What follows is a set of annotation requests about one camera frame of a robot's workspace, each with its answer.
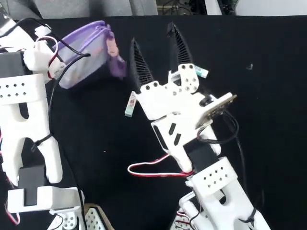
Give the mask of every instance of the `white plastic bracket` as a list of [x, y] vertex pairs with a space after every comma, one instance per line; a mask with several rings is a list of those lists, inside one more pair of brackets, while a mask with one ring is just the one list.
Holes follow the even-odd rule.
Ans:
[[[56, 216], [53, 221], [51, 222], [50, 226], [47, 230], [73, 230], [77, 226], [77, 216], [74, 212], [69, 213], [60, 213], [61, 217], [63, 217], [63, 223], [62, 218]], [[101, 220], [97, 210], [95, 208], [90, 208], [88, 212], [85, 215], [85, 221], [87, 225], [88, 230], [106, 230], [103, 221]], [[79, 230], [85, 229], [84, 225], [79, 225]]]
[[237, 179], [237, 174], [226, 157], [202, 170], [189, 179], [192, 187], [201, 187], [201, 196], [206, 197], [219, 191], [231, 181]]
[[[28, 119], [21, 116], [19, 103], [27, 103]], [[25, 138], [35, 142], [50, 134], [43, 75], [1, 78], [0, 111], [2, 167], [9, 180], [17, 186], [18, 171], [23, 166], [21, 153]], [[57, 141], [50, 137], [38, 149], [44, 156], [49, 182], [59, 183], [63, 172]]]

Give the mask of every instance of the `white bracket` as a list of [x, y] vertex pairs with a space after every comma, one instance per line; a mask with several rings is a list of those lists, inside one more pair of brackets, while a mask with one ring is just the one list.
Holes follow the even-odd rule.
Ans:
[[[51, 222], [50, 226], [47, 230], [73, 230], [77, 226], [77, 218], [75, 213], [60, 213], [61, 217], [63, 217], [63, 223], [62, 218], [56, 216], [53, 221]], [[106, 230], [103, 221], [101, 220], [97, 210], [95, 208], [90, 208], [88, 212], [85, 215], [85, 221], [87, 225], [88, 230]], [[84, 225], [79, 225], [79, 230], [85, 229]]]
[[[27, 103], [28, 119], [21, 116], [19, 103]], [[0, 111], [2, 167], [9, 180], [17, 186], [18, 171], [23, 166], [21, 153], [25, 138], [35, 142], [50, 134], [43, 75], [1, 78]], [[44, 156], [49, 182], [59, 183], [63, 172], [57, 141], [50, 137], [38, 149]]]
[[236, 179], [237, 174], [235, 170], [227, 157], [223, 157], [215, 164], [191, 177], [188, 184], [192, 187], [201, 187], [201, 196], [206, 197], [214, 194]]
[[[188, 180], [188, 185], [193, 187], [193, 191], [206, 211], [214, 230], [248, 230], [248, 224], [239, 219], [248, 219], [254, 207], [238, 182], [237, 175], [226, 157], [221, 158], [217, 163], [188, 178]], [[226, 202], [223, 204], [220, 203], [220, 190], [226, 198]], [[193, 204], [189, 204], [189, 202], [181, 202], [180, 204], [184, 210], [191, 209], [187, 205]], [[254, 218], [255, 229], [270, 230], [260, 212], [256, 211]], [[195, 224], [198, 230], [210, 229], [201, 225], [197, 218], [195, 218]]]
[[67, 207], [79, 207], [78, 189], [43, 186], [37, 188], [37, 205], [24, 206], [24, 189], [8, 191], [8, 211], [11, 213], [32, 212], [56, 209], [53, 213]]

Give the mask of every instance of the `red and white wire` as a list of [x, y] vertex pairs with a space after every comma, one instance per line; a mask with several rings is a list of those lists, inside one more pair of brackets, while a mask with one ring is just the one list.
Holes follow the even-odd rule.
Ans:
[[179, 212], [179, 211], [177, 211], [177, 216], [185, 217], [185, 218], [187, 218], [188, 220], [190, 220], [190, 218], [189, 218], [184, 212]]
[[161, 158], [158, 158], [154, 161], [151, 162], [141, 162], [141, 163], [136, 163], [136, 164], [131, 164], [129, 165], [129, 167], [127, 168], [128, 172], [134, 176], [139, 176], [139, 177], [169, 177], [169, 176], [178, 176], [178, 177], [186, 177], [186, 176], [190, 176], [193, 174], [192, 172], [160, 172], [160, 173], [140, 173], [140, 172], [133, 172], [131, 169], [140, 165], [153, 165], [153, 164], [157, 164], [160, 163], [161, 161], [165, 160], [166, 158], [168, 158], [170, 155], [166, 154]]
[[[51, 36], [43, 36], [43, 37], [39, 37], [39, 38], [36, 39], [35, 45], [36, 45], [36, 42], [38, 42], [38, 41], [41, 40], [41, 39], [51, 39], [51, 40], [53, 40], [53, 41], [55, 42], [55, 45], [56, 45], [56, 50], [54, 51], [53, 56], [52, 56], [52, 58], [50, 59], [50, 61], [49, 61], [49, 63], [48, 63], [48, 68], [49, 68], [49, 67], [51, 66], [52, 62], [54, 61], [54, 59], [56, 59], [56, 57], [57, 57], [57, 55], [58, 55], [58, 52], [59, 52], [58, 41], [57, 41], [54, 37], [51, 37]], [[48, 74], [48, 77], [49, 77], [50, 79], [52, 79], [52, 76], [51, 76], [49, 70], [48, 70], [47, 74]]]
[[19, 225], [20, 224], [20, 215], [19, 213], [16, 213], [16, 218], [8, 211], [7, 209], [7, 205], [8, 205], [8, 201], [5, 202], [4, 208], [5, 208], [5, 212], [8, 215], [9, 219], [11, 220], [11, 222], [15, 225]]

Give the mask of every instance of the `black background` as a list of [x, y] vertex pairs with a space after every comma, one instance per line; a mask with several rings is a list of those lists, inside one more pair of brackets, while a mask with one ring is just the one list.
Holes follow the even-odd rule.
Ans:
[[[184, 35], [194, 62], [209, 70], [203, 87], [216, 96], [238, 95], [230, 107], [240, 124], [246, 155], [248, 190], [255, 202], [261, 190], [261, 210], [273, 230], [304, 229], [306, 216], [306, 55], [307, 17], [155, 16], [105, 18], [116, 35], [121, 55], [128, 59], [133, 37], [156, 80], [166, 83], [169, 70], [167, 24]], [[64, 36], [93, 19], [49, 20]], [[36, 25], [27, 24], [31, 33]], [[124, 116], [130, 95], [127, 79], [110, 77], [102, 68], [75, 89], [58, 90], [53, 107], [54, 136], [76, 171], [86, 203], [99, 204], [117, 230], [166, 230], [178, 200], [189, 192], [184, 179], [136, 178], [129, 164], [163, 155], [150, 122], [138, 105], [133, 118]], [[217, 136], [225, 135], [217, 128]], [[241, 178], [235, 143], [223, 147]], [[25, 152], [25, 162], [38, 156]], [[61, 187], [74, 186], [63, 161]], [[144, 171], [177, 172], [173, 159]], [[9, 188], [0, 174], [0, 203]], [[47, 212], [21, 214], [14, 227], [0, 208], [2, 229], [47, 229]]]

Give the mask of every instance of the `black cable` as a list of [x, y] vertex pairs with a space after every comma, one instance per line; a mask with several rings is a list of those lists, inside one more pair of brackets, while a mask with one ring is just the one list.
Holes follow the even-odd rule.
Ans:
[[65, 73], [67, 72], [67, 70], [77, 61], [79, 61], [80, 59], [84, 58], [84, 57], [88, 57], [88, 54], [81, 54], [80, 56], [78, 56], [75, 60], [73, 60], [70, 64], [68, 64], [65, 69], [63, 70], [63, 72], [61, 73], [61, 75], [59, 76], [58, 79], [54, 80], [54, 84], [51, 90], [51, 96], [50, 96], [50, 100], [49, 100], [49, 125], [51, 125], [51, 110], [52, 110], [52, 103], [53, 103], [53, 96], [54, 96], [54, 92], [57, 88], [57, 86], [59, 85], [59, 82], [61, 81], [61, 79], [63, 78], [63, 76], [65, 75]]
[[[226, 120], [226, 118], [228, 118], [227, 116], [224, 116], [223, 119], [224, 121], [226, 122], [229, 130], [231, 132], [234, 132], [235, 130], [235, 123], [238, 124], [237, 120], [231, 115], [231, 117], [233, 118], [233, 120], [230, 120], [229, 121], [231, 122], [231, 124], [229, 123], [229, 121]], [[244, 153], [243, 153], [243, 149], [242, 149], [242, 146], [241, 146], [241, 142], [240, 142], [240, 139], [238, 137], [238, 135], [236, 135], [235, 137], [236, 139], [236, 144], [238, 145], [238, 148], [239, 148], [239, 152], [240, 152], [240, 158], [241, 158], [241, 165], [242, 165], [242, 183], [243, 183], [243, 189], [246, 193], [246, 195], [248, 196], [248, 184], [247, 184], [247, 176], [246, 176], [246, 165], [245, 165], [245, 156], [244, 156]]]
[[56, 230], [56, 229], [58, 229], [59, 227], [61, 227], [61, 225], [62, 225], [63, 222], [64, 222], [64, 218], [63, 218], [63, 217], [61, 217], [61, 218], [62, 218], [62, 222], [60, 223], [60, 225], [58, 225], [56, 228], [51, 229], [51, 230]]
[[193, 230], [196, 230], [193, 226], [192, 226], [192, 220], [194, 220], [196, 217], [198, 217], [199, 216], [199, 214], [201, 213], [201, 203], [199, 202], [199, 205], [200, 205], [200, 209], [198, 210], [198, 213], [195, 215], [195, 216], [193, 216], [191, 219], [190, 219], [190, 221], [189, 221], [189, 224], [190, 224], [190, 226], [191, 226], [191, 228], [193, 229]]
[[184, 9], [186, 10], [187, 12], [189, 12], [190, 15], [193, 15], [192, 11], [190, 11], [188, 8], [185, 8], [183, 6], [173, 6], [172, 7], [173, 9], [177, 9], [177, 12], [178, 12], [178, 9]]
[[47, 27], [49, 30], [51, 30], [51, 35], [57, 39], [58, 41], [62, 42], [64, 46], [66, 46], [68, 49], [70, 49], [72, 52], [74, 52], [75, 54], [78, 54], [78, 55], [83, 55], [83, 53], [75, 50], [74, 48], [72, 48], [70, 45], [68, 45], [66, 42], [64, 42], [57, 34], [55, 34], [51, 27], [49, 25], [47, 25], [46, 23], [43, 23], [41, 22], [40, 20], [36, 19], [36, 18], [24, 18], [24, 19], [21, 19], [19, 20], [12, 28], [10, 28], [7, 32], [5, 32], [3, 35], [0, 35], [0, 38], [2, 37], [5, 37], [7, 35], [9, 35], [11, 32], [13, 32], [14, 29], [16, 29], [20, 24], [22, 24], [23, 22], [26, 22], [26, 21], [34, 21], [36, 23], [38, 23], [39, 25], [42, 25], [42, 26], [45, 26]]
[[[73, 60], [70, 64], [68, 64], [65, 69], [63, 70], [63, 72], [61, 73], [61, 75], [59, 76], [58, 79], [54, 80], [54, 84], [53, 84], [53, 87], [52, 87], [52, 90], [51, 90], [51, 96], [50, 96], [50, 100], [49, 100], [49, 112], [48, 112], [48, 116], [49, 116], [49, 128], [51, 129], [51, 122], [52, 122], [52, 103], [53, 103], [53, 98], [54, 98], [54, 92], [57, 88], [57, 86], [59, 85], [59, 82], [61, 81], [61, 79], [63, 78], [63, 76], [65, 75], [65, 73], [67, 72], [67, 70], [74, 64], [76, 63], [77, 61], [79, 61], [80, 59], [84, 58], [84, 57], [88, 57], [87, 54], [81, 54], [79, 57], [77, 57], [75, 60]], [[81, 190], [80, 190], [80, 187], [78, 186], [78, 183], [77, 183], [77, 179], [76, 179], [76, 174], [75, 174], [75, 171], [73, 170], [72, 166], [71, 166], [71, 163], [70, 161], [68, 160], [68, 157], [66, 156], [66, 153], [65, 153], [65, 150], [64, 148], [62, 147], [62, 155], [64, 157], [64, 159], [66, 160], [67, 164], [68, 164], [68, 167], [70, 168], [71, 170], [71, 173], [72, 173], [72, 176], [73, 176], [73, 179], [74, 179], [74, 182], [76, 184], [76, 187], [78, 189], [78, 194], [79, 194], [79, 199], [80, 199], [80, 206], [81, 206], [81, 215], [82, 215], [82, 219], [83, 219], [83, 222], [84, 222], [84, 225], [85, 225], [85, 230], [87, 230], [87, 225], [86, 225], [86, 221], [85, 221], [85, 214], [84, 214], [84, 205], [83, 205], [83, 199], [82, 199], [82, 194], [81, 194]]]
[[213, 140], [213, 139], [203, 139], [201, 137], [201, 132], [206, 128], [206, 127], [202, 127], [199, 129], [199, 131], [197, 132], [197, 140], [201, 141], [201, 142], [205, 142], [205, 143], [209, 143], [209, 144], [226, 144], [230, 141], [232, 141], [233, 139], [235, 139], [239, 133], [239, 123], [237, 122], [237, 120], [228, 112], [225, 111], [223, 113], [223, 116], [226, 116], [231, 122], [233, 122], [233, 124], [235, 125], [235, 129], [234, 131], [232, 131], [232, 136], [225, 139], [225, 140]]

